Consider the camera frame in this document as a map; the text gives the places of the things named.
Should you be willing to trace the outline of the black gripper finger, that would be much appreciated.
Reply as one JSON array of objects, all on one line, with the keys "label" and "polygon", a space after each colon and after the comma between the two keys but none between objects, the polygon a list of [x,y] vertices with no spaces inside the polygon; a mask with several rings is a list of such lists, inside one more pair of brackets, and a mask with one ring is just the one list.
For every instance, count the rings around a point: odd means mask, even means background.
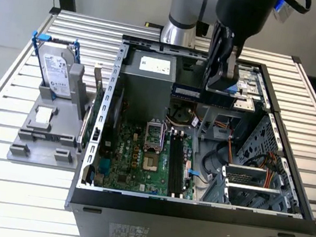
[{"label": "black gripper finger", "polygon": [[238,81],[237,46],[234,33],[223,26],[222,43],[217,53],[213,74],[210,78],[209,89],[224,91]]},{"label": "black gripper finger", "polygon": [[205,69],[204,73],[204,78],[203,78],[203,88],[205,89],[205,86],[209,80],[209,78],[213,74],[215,62],[217,61],[217,54],[218,50],[220,49],[221,43],[222,43],[222,33],[223,33],[224,27],[222,26],[221,22],[216,21],[215,23],[215,28],[213,30],[212,34],[212,40],[210,42],[210,49],[208,52],[208,61],[207,61],[207,66]]}]

